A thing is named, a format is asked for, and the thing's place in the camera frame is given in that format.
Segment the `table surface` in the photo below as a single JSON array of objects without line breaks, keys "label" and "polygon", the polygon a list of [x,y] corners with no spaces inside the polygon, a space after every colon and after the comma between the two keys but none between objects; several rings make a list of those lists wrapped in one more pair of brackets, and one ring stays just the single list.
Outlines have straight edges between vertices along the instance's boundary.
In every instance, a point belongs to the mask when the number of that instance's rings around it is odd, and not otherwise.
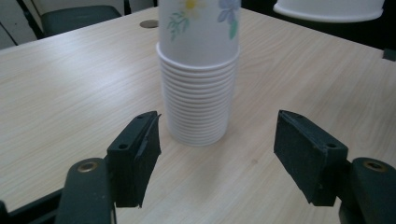
[{"label": "table surface", "polygon": [[[135,116],[166,115],[157,8],[0,51],[0,199],[12,211],[60,189],[74,163],[103,158]],[[382,51],[244,10],[227,133],[187,147],[166,129],[142,209],[119,223],[339,223],[315,207],[273,153],[279,109],[396,165],[396,63]]]}]

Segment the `flower design on cup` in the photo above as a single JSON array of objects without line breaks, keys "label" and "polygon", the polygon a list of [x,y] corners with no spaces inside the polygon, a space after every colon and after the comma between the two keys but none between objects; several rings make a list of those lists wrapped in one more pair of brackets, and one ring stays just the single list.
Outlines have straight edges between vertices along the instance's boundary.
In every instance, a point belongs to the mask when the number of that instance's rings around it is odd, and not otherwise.
[{"label": "flower design on cup", "polygon": [[240,0],[219,0],[219,7],[221,12],[218,17],[218,22],[227,21],[230,24],[230,39],[236,36],[238,31],[238,20],[235,13],[239,10]]},{"label": "flower design on cup", "polygon": [[167,29],[171,29],[172,41],[177,35],[186,32],[190,26],[190,19],[199,18],[199,8],[205,7],[205,0],[180,0],[181,9],[172,13]]}]

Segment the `light wood tabletop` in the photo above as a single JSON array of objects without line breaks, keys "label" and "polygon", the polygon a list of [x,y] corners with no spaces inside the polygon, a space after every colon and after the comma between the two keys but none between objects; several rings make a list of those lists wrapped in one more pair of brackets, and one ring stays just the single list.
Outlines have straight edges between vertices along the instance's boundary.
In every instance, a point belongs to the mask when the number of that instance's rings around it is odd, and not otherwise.
[{"label": "light wood tabletop", "polygon": [[155,51],[157,8],[0,50],[0,200],[12,211],[103,158],[135,116],[157,110],[163,154],[141,209],[119,223],[339,223],[308,204],[274,154],[277,112],[313,120],[348,159],[396,166],[396,63],[382,50],[242,10],[227,133],[187,147],[166,128]]}]

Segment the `stack of paper cups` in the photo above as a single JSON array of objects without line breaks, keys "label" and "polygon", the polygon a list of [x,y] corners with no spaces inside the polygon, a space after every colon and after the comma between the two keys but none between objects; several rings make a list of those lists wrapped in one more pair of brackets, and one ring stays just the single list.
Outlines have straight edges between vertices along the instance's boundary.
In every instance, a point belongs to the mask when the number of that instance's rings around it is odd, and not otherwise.
[{"label": "stack of paper cups", "polygon": [[187,145],[210,145],[225,134],[230,116],[240,0],[167,0],[159,10],[168,129]]}]

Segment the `chair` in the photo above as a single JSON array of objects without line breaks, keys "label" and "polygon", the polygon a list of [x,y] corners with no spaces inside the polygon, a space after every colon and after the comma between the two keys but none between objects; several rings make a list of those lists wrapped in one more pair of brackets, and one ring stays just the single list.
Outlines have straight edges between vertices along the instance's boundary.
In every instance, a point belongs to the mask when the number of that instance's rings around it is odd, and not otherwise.
[{"label": "chair", "polygon": [[[31,5],[33,5],[35,10],[35,14],[38,15],[40,20],[40,28],[39,24],[35,20],[34,14],[29,10],[25,2],[23,0],[17,0],[17,2],[37,39],[59,35],[122,16],[121,13],[113,6],[67,7],[64,9],[40,13],[40,10],[37,7],[37,0],[30,0]],[[129,0],[123,0],[123,10],[124,15],[131,14]]]}]

